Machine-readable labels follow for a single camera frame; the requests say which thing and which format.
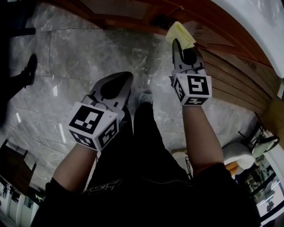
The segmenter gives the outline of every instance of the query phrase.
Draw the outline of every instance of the gray marble floor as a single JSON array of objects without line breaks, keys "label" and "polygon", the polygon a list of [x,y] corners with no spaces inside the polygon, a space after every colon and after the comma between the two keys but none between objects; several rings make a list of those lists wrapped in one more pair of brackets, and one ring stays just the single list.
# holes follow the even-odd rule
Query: gray marble floor
[{"label": "gray marble floor", "polygon": [[[99,79],[120,71],[134,74],[129,109],[145,89],[154,94],[154,116],[168,150],[185,147],[181,105],[170,86],[171,46],[164,37],[127,31],[101,30],[83,19],[47,4],[38,4],[27,27],[35,35],[10,40],[12,75],[19,74],[32,53],[38,57],[35,83],[9,102],[1,140],[30,151],[26,161],[37,163],[32,183],[45,184],[75,144],[66,119]],[[204,111],[221,145],[245,132],[254,113],[212,98]]]}]

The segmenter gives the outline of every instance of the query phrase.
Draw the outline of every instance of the shoe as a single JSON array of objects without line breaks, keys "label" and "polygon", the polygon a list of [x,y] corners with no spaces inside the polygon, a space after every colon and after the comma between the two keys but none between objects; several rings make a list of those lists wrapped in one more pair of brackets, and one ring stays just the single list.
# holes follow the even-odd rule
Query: shoe
[{"label": "shoe", "polygon": [[27,76],[27,83],[25,85],[33,85],[35,80],[35,72],[37,68],[37,57],[35,54],[31,55],[27,67],[25,67],[24,71],[22,71],[22,74]]},{"label": "shoe", "polygon": [[149,102],[153,105],[153,94],[151,91],[146,90],[139,95],[138,103],[142,104],[144,102]]}]

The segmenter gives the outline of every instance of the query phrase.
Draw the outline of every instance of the white marker cube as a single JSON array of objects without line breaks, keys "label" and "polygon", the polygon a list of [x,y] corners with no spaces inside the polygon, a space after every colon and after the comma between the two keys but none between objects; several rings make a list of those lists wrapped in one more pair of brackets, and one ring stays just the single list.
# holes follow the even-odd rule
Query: white marker cube
[{"label": "white marker cube", "polygon": [[201,106],[212,97],[211,76],[176,74],[174,89],[183,106]]},{"label": "white marker cube", "polygon": [[76,102],[68,118],[68,129],[77,143],[102,151],[118,133],[117,115]]}]

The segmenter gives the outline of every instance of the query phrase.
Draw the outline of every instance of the yellow sponge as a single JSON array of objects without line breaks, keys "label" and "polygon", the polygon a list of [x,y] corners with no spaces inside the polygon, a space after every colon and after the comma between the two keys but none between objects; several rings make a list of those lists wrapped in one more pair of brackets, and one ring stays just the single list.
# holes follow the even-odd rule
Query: yellow sponge
[{"label": "yellow sponge", "polygon": [[166,35],[166,40],[170,44],[172,44],[175,39],[178,39],[182,50],[193,48],[196,42],[187,29],[178,21],[174,22]]}]

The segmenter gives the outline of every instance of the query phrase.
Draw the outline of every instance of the gray sneaker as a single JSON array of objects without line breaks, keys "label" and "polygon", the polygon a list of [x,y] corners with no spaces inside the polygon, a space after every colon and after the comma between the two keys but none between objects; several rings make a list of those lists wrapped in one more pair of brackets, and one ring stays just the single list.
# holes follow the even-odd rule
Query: gray sneaker
[{"label": "gray sneaker", "polygon": [[153,94],[152,94],[151,91],[146,90],[139,95],[139,97],[138,97],[139,105],[144,103],[144,102],[149,102],[153,105]]}]

